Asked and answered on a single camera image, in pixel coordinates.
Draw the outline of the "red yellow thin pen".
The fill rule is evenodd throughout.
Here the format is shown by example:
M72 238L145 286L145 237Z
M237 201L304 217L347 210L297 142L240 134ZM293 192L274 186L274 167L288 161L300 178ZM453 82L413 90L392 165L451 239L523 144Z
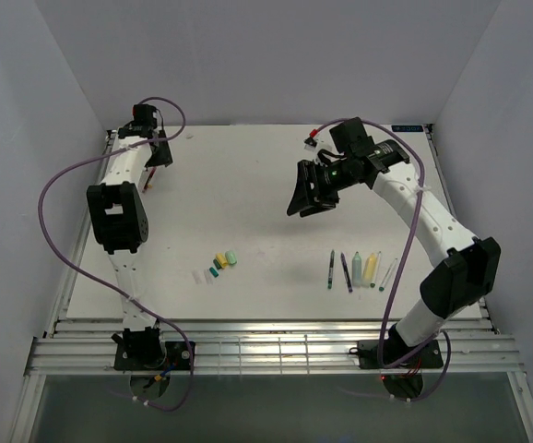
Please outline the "red yellow thin pen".
M148 170L148 177L143 185L143 188L142 188L142 192L143 193L146 193L151 187L152 187L152 179L155 175L155 172L157 171L157 168L156 167L152 167L151 169Z

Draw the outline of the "green capped thin pen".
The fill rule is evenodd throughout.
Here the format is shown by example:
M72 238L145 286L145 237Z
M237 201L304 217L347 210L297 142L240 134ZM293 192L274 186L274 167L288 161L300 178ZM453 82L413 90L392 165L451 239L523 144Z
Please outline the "green capped thin pen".
M334 267L335 267L335 250L332 249L330 252L329 262L328 262L327 290L332 290L332 287L333 287Z

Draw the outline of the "black thin pen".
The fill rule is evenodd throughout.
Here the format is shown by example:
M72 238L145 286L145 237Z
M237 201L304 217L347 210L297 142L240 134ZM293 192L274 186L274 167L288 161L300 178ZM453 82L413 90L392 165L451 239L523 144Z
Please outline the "black thin pen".
M342 266L342 270L343 270L343 275L344 275L345 282L346 282L346 285L347 285L347 290L348 290L349 293L352 293L353 292L353 287L352 287L350 274L349 274L349 266L348 266L348 262L346 260L346 256L345 256L345 254L343 252L340 253L340 260L341 260L341 266Z

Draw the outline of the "green highlighter pen body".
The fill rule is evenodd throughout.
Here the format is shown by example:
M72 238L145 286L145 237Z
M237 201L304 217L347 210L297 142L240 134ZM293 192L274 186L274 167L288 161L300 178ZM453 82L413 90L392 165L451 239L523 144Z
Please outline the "green highlighter pen body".
M354 288L361 286L362 260L359 252L356 252L351 261L351 282Z

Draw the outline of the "yellow highlighter pen body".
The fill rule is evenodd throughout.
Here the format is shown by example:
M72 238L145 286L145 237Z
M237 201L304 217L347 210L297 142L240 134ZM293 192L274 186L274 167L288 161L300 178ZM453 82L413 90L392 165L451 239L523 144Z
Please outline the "yellow highlighter pen body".
M370 256L367 257L364 270L362 273L361 283L363 287L370 287L373 284L373 279L374 279L376 268L377 268L377 261L378 261L377 253L372 253Z

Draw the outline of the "green highlighter cap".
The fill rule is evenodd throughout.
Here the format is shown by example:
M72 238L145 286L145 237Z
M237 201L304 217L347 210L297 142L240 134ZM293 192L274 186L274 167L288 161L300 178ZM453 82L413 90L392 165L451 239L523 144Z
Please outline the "green highlighter cap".
M237 264L237 257L235 253L232 250L228 250L225 252L224 257L228 263L229 266L234 266Z

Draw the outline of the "white green thin pen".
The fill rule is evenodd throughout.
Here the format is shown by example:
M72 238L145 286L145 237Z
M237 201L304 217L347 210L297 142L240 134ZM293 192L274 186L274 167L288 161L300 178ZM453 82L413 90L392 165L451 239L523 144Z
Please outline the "white green thin pen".
M377 283L377 280L378 280L379 269L381 267L382 257L383 257L383 253L380 250L376 254L375 266L374 266L374 269L373 269L373 276L372 276L372 280L370 282L370 287L371 288L374 288L376 286L376 283Z

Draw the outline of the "yellow highlighter cap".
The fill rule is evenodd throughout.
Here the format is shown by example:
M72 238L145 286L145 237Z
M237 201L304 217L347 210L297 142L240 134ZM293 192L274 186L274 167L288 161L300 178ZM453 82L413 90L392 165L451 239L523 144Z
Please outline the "yellow highlighter cap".
M221 269L225 269L226 267L229 266L228 260L226 259L226 257L222 253L217 253L216 256L215 256L215 259L217 260L217 262L219 264L219 267Z

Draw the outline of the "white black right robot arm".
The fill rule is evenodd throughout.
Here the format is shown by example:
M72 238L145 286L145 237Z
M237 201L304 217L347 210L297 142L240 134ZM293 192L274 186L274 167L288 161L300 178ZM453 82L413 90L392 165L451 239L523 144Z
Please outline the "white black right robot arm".
M420 283L420 298L395 325L384 324L376 347L381 367L409 366L444 323L488 294L494 285L501 248L492 237L481 239L423 185L422 171L406 157L375 150L363 159L329 164L302 160L288 215L307 217L332 210L338 193L365 184L409 228L407 242L419 242L432 265Z

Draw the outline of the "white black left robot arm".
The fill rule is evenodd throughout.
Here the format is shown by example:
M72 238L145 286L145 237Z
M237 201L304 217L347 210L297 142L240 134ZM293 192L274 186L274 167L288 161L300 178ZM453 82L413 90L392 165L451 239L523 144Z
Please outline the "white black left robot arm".
M156 119L149 123L131 121L118 129L101 181L87 189L89 216L95 239L108 254L116 286L127 294L122 299L123 332L114 340L129 359L145 368L161 366L167 347L160 341L157 320L136 306L145 294L143 271L138 257L148 240L148 217L141 192L151 177L155 161L170 161L168 146L159 142L142 144L121 153L129 145L163 136Z

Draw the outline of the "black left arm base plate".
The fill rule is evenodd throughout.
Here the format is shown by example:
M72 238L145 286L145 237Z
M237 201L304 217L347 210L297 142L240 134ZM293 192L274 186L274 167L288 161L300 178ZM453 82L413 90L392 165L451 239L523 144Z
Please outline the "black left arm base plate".
M116 371L158 371L166 368L177 371L189 371L192 358L195 356L194 341L190 341L191 349L184 341L164 341L148 350L146 348L127 351L118 345L113 363Z

